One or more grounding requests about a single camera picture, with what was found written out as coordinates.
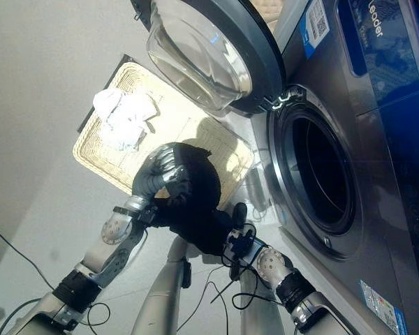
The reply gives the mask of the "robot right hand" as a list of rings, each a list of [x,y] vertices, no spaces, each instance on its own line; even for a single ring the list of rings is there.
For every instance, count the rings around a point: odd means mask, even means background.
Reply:
[[[233,208],[232,220],[233,227],[237,230],[243,230],[247,219],[247,206],[243,202],[238,202]]]

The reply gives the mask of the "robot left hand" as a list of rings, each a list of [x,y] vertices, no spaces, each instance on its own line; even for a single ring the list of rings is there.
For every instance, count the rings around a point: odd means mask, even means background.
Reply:
[[[133,179],[133,196],[151,200],[163,187],[188,179],[185,166],[177,162],[175,147],[175,142],[162,144],[147,155]]]

